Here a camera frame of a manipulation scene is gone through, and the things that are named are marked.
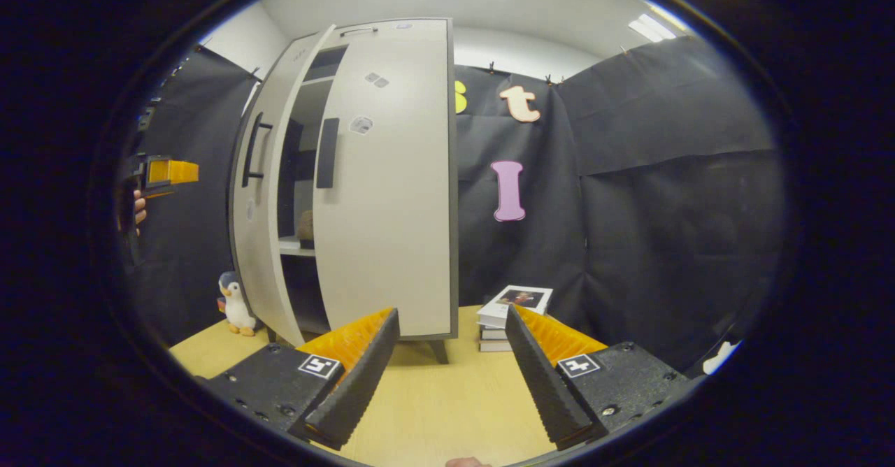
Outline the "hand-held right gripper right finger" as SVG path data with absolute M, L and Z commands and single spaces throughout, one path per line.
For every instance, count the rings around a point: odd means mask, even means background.
M 633 428 L 674 406 L 700 381 L 630 340 L 607 345 L 528 308 L 508 309 L 506 335 L 559 450 Z

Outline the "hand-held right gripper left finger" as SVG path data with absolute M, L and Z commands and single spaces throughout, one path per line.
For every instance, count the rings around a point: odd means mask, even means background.
M 398 339 L 399 312 L 386 308 L 297 348 L 269 343 L 206 385 L 247 418 L 339 450 L 370 405 Z

